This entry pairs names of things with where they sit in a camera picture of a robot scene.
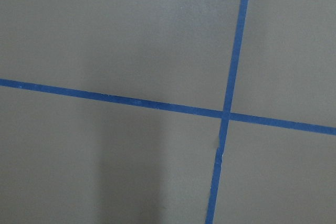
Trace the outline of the blue tape line lengthwise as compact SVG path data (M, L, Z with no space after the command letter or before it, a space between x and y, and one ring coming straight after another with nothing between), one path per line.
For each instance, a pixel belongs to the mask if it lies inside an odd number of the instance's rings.
M249 0L240 0L205 223L213 223Z

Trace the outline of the blue tape line crosswise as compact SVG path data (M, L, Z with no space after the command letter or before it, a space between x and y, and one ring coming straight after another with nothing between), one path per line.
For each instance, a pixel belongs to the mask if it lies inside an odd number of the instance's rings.
M212 110L212 109L199 108L199 107L173 104L173 103L150 101L150 100L144 100L144 99L136 99L136 98L130 98L130 97L122 97L122 96L117 96L117 95L89 92L89 91L62 88L62 87L56 87L56 86L47 86L43 84L21 82L21 81L8 80L8 79L1 79L1 86L15 88L15 89L43 92L43 93L51 93L51 94L57 94L57 95L75 97L75 98L138 106L142 108L150 108L150 109L178 112L178 113L184 113L184 114L192 114L192 115L205 116L205 117L216 118L216 119L220 119L223 116L223 112L219 110ZM287 120L280 120L280 119L273 119L273 118L265 118L261 116L240 114L240 113L234 113L234 112L231 112L228 115L228 118L232 121L238 121L238 122L246 122L246 123L281 127L285 129L293 129L293 130L314 132L314 133L327 134L327 135L335 135L335 127L330 127L330 126L294 122L294 121L287 121Z

